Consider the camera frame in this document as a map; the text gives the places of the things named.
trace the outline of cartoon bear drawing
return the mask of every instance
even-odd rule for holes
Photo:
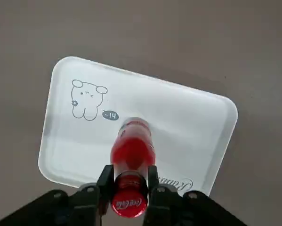
[[[103,102],[103,95],[107,93],[107,88],[76,79],[72,81],[72,84],[73,116],[77,119],[83,117],[87,121],[93,121],[97,117],[98,107]]]

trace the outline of red bottle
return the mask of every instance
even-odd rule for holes
[[[146,121],[131,118],[124,123],[111,151],[111,163],[117,176],[113,210],[127,218],[139,216],[147,207],[148,166],[155,164]]]

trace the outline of white tray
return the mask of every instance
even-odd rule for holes
[[[235,104],[78,57],[66,57],[53,69],[40,171],[73,187],[95,182],[129,117],[149,123],[162,183],[180,194],[192,189],[209,195],[237,121]]]

